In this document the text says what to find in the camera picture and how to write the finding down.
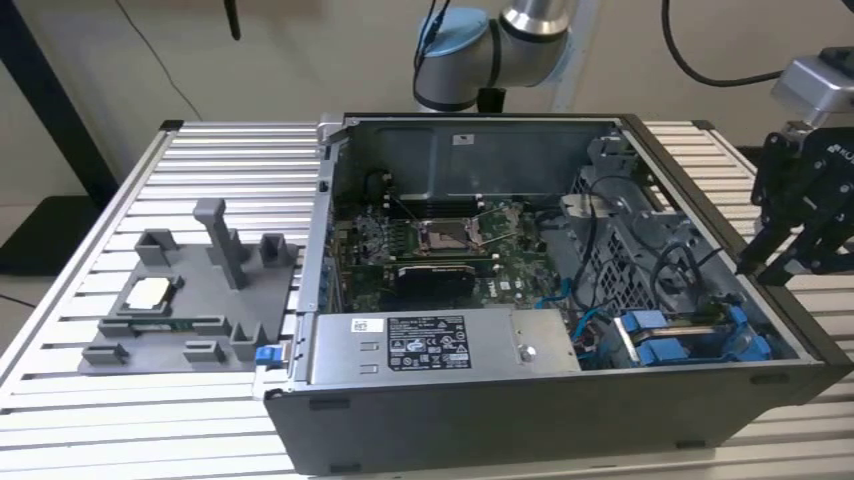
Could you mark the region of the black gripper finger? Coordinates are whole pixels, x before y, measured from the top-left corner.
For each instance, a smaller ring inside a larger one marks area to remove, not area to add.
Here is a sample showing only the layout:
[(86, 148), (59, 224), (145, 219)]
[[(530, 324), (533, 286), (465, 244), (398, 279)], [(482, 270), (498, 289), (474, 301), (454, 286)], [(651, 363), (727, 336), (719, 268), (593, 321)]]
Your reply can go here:
[(825, 275), (833, 272), (835, 247), (816, 233), (803, 232), (777, 257), (759, 280), (764, 285), (784, 286), (804, 273)]
[(737, 273), (753, 274), (801, 224), (801, 201), (796, 199), (753, 199), (761, 207), (756, 236), (739, 256)]

